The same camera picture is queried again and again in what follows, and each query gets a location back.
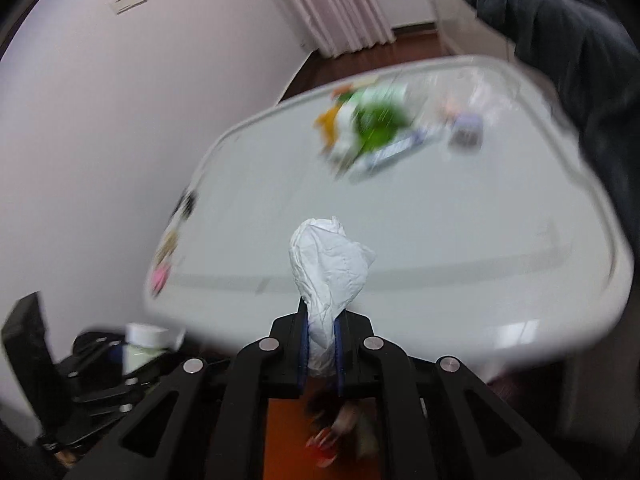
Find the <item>curtain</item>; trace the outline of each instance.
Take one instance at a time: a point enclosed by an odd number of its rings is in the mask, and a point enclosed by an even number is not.
[[[376,0],[288,1],[325,57],[395,41]]]

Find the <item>crumpled white tissue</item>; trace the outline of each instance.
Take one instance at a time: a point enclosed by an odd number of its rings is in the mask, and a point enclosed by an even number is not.
[[[291,237],[289,259],[308,313],[309,374],[331,375],[335,318],[362,290],[376,253],[349,240],[334,216],[302,222]]]

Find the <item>silver screw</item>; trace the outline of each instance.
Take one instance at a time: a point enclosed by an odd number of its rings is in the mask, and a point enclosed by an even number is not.
[[[460,361],[458,361],[455,357],[445,357],[442,361],[440,361],[440,368],[442,368],[446,372],[457,372],[460,370]]]
[[[272,350],[275,350],[278,346],[280,346],[280,343],[276,338],[273,338],[273,337],[265,337],[262,341],[258,343],[258,347],[260,348],[260,350],[263,350],[265,352],[271,352]]]
[[[382,341],[382,339],[380,339],[379,337],[372,335],[367,337],[364,340],[363,344],[364,347],[368,348],[369,350],[380,350],[385,345],[385,342]]]
[[[189,359],[182,365],[182,369],[188,374],[197,374],[200,370],[204,368],[204,364],[200,359]]]

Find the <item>wooden floor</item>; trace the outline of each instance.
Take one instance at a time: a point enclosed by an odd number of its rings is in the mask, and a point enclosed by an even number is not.
[[[409,61],[443,56],[436,32],[400,36],[395,43],[377,45],[336,59],[313,53],[284,93],[283,100],[345,77]]]
[[[385,66],[440,57],[443,53],[434,32],[400,37],[393,44],[378,45],[337,59],[312,54],[293,79],[283,100],[331,81]],[[354,462],[338,460],[327,469],[317,468],[305,443],[310,437],[310,420],[305,403],[310,391],[319,387],[309,381],[299,400],[271,399],[267,414],[264,450],[264,480],[379,480],[378,458]]]

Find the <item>white table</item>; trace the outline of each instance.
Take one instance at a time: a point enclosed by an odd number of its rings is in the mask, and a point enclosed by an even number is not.
[[[422,78],[423,120],[445,99],[484,119],[474,155],[436,142],[376,176],[335,178],[313,128],[336,82],[224,134],[178,213],[169,280],[148,309],[231,351],[298,305],[289,239],[337,216],[377,253],[350,310],[409,355],[468,365],[531,362],[586,345],[617,321],[633,263],[610,201],[535,86],[485,57],[447,57],[368,73]]]

